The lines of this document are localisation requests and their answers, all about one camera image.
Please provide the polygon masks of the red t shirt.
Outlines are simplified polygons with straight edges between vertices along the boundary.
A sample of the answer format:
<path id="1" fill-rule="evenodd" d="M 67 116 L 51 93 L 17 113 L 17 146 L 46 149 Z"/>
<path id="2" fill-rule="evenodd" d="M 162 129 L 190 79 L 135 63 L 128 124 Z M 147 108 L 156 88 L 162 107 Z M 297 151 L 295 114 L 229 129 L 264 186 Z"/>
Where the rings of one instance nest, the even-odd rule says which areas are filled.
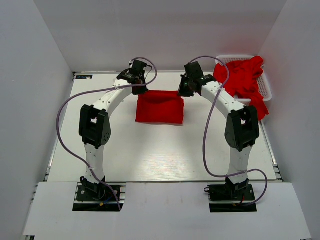
<path id="1" fill-rule="evenodd" d="M 177 91 L 149 90 L 137 100 L 135 121 L 147 124 L 182 125 L 184 99 Z"/>

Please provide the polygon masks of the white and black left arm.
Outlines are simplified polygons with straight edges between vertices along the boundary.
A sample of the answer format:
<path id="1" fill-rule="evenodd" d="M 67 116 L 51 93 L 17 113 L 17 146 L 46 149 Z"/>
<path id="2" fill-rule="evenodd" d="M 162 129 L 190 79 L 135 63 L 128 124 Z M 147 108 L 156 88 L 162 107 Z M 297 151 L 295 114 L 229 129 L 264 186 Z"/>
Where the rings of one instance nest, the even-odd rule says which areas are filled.
<path id="1" fill-rule="evenodd" d="M 90 165 L 85 176 L 80 178 L 88 193 L 99 200 L 105 196 L 106 187 L 103 170 L 104 148 L 111 137 L 110 117 L 119 104 L 129 95 L 139 95 L 148 91 L 145 73 L 149 65 L 140 60 L 129 63 L 129 69 L 121 72 L 111 90 L 92 105 L 84 105 L 80 110 L 79 135 L 84 143 L 85 160 Z"/>

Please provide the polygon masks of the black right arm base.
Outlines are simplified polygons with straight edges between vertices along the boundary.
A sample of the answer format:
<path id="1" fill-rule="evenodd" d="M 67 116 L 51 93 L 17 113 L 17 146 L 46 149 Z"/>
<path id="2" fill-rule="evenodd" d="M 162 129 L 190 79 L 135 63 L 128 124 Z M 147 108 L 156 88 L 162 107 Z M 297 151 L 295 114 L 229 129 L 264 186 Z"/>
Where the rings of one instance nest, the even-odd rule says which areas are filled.
<path id="1" fill-rule="evenodd" d="M 254 190 L 249 180 L 233 184 L 229 178 L 225 184 L 210 184 L 205 187 L 208 194 L 210 213 L 253 213 L 257 212 Z"/>

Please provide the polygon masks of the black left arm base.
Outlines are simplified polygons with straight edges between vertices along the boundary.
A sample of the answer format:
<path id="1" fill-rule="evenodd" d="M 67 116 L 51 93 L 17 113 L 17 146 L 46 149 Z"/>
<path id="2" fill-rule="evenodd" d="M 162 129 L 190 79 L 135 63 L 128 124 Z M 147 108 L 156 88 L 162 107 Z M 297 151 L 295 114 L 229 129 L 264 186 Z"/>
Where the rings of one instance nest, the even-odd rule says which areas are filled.
<path id="1" fill-rule="evenodd" d="M 125 203 L 125 185 L 91 183 L 80 177 L 77 184 L 73 212 L 120 212 Z"/>

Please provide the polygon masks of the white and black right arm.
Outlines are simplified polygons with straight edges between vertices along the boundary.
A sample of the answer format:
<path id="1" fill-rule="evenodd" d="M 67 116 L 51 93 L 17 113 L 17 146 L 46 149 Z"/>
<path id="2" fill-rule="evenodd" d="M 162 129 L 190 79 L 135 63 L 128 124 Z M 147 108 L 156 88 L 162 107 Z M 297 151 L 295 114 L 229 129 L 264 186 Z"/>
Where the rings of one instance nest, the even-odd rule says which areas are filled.
<path id="1" fill-rule="evenodd" d="M 226 119 L 224 137 L 230 147 L 229 169 L 223 175 L 227 186 L 226 195 L 236 200 L 248 185 L 249 157 L 256 140 L 260 136 L 257 109 L 232 97 L 211 74 L 205 75 L 197 61 L 184 66 L 178 95 L 192 97 L 195 93 L 217 108 Z"/>

